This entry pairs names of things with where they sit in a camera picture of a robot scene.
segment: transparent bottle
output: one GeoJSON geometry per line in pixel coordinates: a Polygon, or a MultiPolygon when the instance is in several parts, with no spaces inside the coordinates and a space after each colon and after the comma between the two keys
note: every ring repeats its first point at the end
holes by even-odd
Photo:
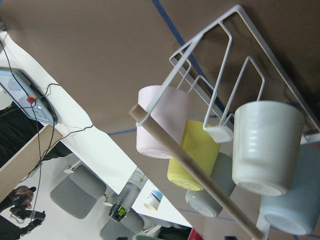
{"type": "Polygon", "coordinates": [[[131,209],[147,180],[147,176],[137,167],[115,200],[109,216],[120,222],[131,209]]]}

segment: white metal rack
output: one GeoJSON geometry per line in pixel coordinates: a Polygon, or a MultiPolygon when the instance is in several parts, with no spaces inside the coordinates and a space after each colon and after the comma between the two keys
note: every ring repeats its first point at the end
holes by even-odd
{"type": "Polygon", "coordinates": [[[218,19],[216,19],[214,22],[212,22],[210,25],[208,25],[206,28],[204,28],[202,31],[200,31],[197,35],[195,35],[193,38],[191,38],[188,42],[186,42],[183,46],[181,46],[177,51],[173,53],[173,55],[169,58],[169,61],[174,66],[172,71],[169,73],[167,78],[162,84],[161,90],[158,92],[158,94],[151,100],[150,104],[146,108],[146,110],[143,110],[142,107],[139,105],[135,105],[131,110],[130,114],[131,116],[137,121],[137,126],[143,126],[156,140],[158,140],[161,144],[163,144],[168,151],[172,154],[174,158],[176,158],[189,172],[190,174],[203,185],[203,187],[207,190],[207,192],[215,198],[215,200],[221,204],[233,217],[234,219],[243,227],[244,230],[246,230],[254,239],[266,239],[266,232],[264,233],[260,231],[255,224],[253,224],[248,217],[237,207],[235,203],[233,203],[228,196],[224,194],[223,191],[220,190],[219,186],[215,182],[212,181],[212,179],[193,161],[193,159],[181,148],[179,144],[177,144],[169,135],[166,133],[158,124],[153,120],[151,117],[151,112],[164,94],[167,87],[171,84],[174,77],[180,73],[182,75],[182,80],[186,80],[193,89],[199,94],[199,96],[203,99],[203,101],[208,105],[208,111],[206,113],[205,121],[203,128],[207,130],[207,132],[210,133],[210,129],[207,128],[207,120],[210,115],[210,112],[213,111],[216,116],[220,119],[220,126],[225,127],[222,129],[222,132],[228,135],[228,131],[233,130],[233,124],[230,121],[230,117],[232,115],[227,116],[228,110],[231,104],[231,101],[235,95],[235,91],[237,90],[237,87],[239,85],[239,82],[242,78],[244,69],[248,65],[249,62],[253,64],[256,71],[260,75],[262,79],[260,91],[257,97],[257,100],[261,98],[262,91],[265,84],[265,77],[261,73],[260,69],[255,63],[255,60],[251,56],[247,56],[241,72],[239,73],[238,79],[234,85],[233,91],[231,93],[231,96],[229,98],[229,101],[227,103],[227,106],[223,111],[221,111],[215,104],[218,90],[219,90],[219,84],[222,79],[222,74],[224,73],[226,61],[228,59],[229,51],[232,45],[233,36],[230,33],[230,31],[227,29],[227,27],[224,25],[224,20],[230,17],[231,15],[238,14],[243,22],[245,23],[246,27],[249,29],[252,36],[255,38],[261,49],[263,50],[264,54],[267,56],[269,61],[272,63],[274,69],[279,74],[281,79],[286,83],[296,100],[298,101],[299,106],[305,111],[306,116],[311,120],[313,123],[315,129],[318,131],[318,133],[312,134],[312,135],[303,135],[301,138],[301,144],[306,143],[313,143],[313,142],[320,142],[320,121],[317,119],[313,111],[310,109],[296,86],[293,84],[292,80],[289,78],[263,37],[260,35],[244,9],[240,5],[236,5],[233,8],[231,8],[229,11],[224,13],[222,16],[220,16],[218,19]],[[209,97],[205,91],[200,87],[200,85],[197,84],[197,81],[199,78],[204,79],[203,76],[198,76],[196,78],[193,78],[190,74],[190,69],[192,64],[188,60],[190,55],[192,54],[193,50],[197,46],[197,44],[200,42],[200,40],[203,38],[204,34],[207,33],[212,28],[220,26],[225,33],[228,36],[228,44],[224,53],[223,61],[220,66],[220,71],[215,83],[212,93],[212,96],[209,97]]]}

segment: gray chair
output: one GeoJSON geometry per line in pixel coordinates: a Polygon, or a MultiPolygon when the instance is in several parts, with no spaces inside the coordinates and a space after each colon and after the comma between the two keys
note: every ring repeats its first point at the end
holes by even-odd
{"type": "Polygon", "coordinates": [[[50,193],[51,199],[63,210],[84,219],[97,200],[106,192],[106,184],[84,165],[60,182],[50,193]]]}

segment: gray cup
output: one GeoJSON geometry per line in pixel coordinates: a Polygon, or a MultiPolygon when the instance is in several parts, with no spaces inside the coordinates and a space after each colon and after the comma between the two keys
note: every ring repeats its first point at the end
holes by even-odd
{"type": "MultiPolygon", "coordinates": [[[[231,195],[236,184],[232,180],[232,158],[219,152],[214,164],[211,178],[227,194],[231,195]]],[[[185,195],[186,202],[198,213],[206,217],[217,217],[222,211],[222,206],[206,191],[188,190],[185,195]]]]}

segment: paper cup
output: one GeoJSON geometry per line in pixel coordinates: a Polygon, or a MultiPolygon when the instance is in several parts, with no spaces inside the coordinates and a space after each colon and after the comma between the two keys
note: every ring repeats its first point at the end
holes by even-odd
{"type": "MultiPolygon", "coordinates": [[[[211,178],[230,197],[236,186],[232,180],[232,158],[230,156],[219,152],[211,178]]],[[[217,217],[223,209],[206,190],[188,190],[185,201],[198,213],[209,218],[217,217]]]]}
{"type": "Polygon", "coordinates": [[[160,205],[163,194],[160,191],[153,190],[143,204],[147,209],[156,212],[160,205]]]}
{"type": "MultiPolygon", "coordinates": [[[[138,93],[138,104],[146,109],[162,86],[146,86],[138,93]]],[[[183,91],[168,87],[151,112],[151,117],[178,143],[181,144],[187,115],[190,108],[190,97],[183,91]]],[[[136,129],[136,149],[142,155],[170,159],[167,149],[154,139],[142,126],[136,129]]]]}
{"type": "MultiPolygon", "coordinates": [[[[221,145],[203,130],[203,122],[186,122],[181,146],[208,175],[212,173],[221,145]]],[[[169,161],[167,177],[184,189],[204,189],[175,158],[169,161]]]]}
{"type": "Polygon", "coordinates": [[[255,101],[234,115],[233,181],[253,193],[279,196],[291,185],[303,115],[293,106],[255,101]]]}
{"type": "Polygon", "coordinates": [[[291,189],[282,196],[263,196],[260,212],[277,229],[307,235],[320,214],[320,151],[302,146],[291,189]]]}

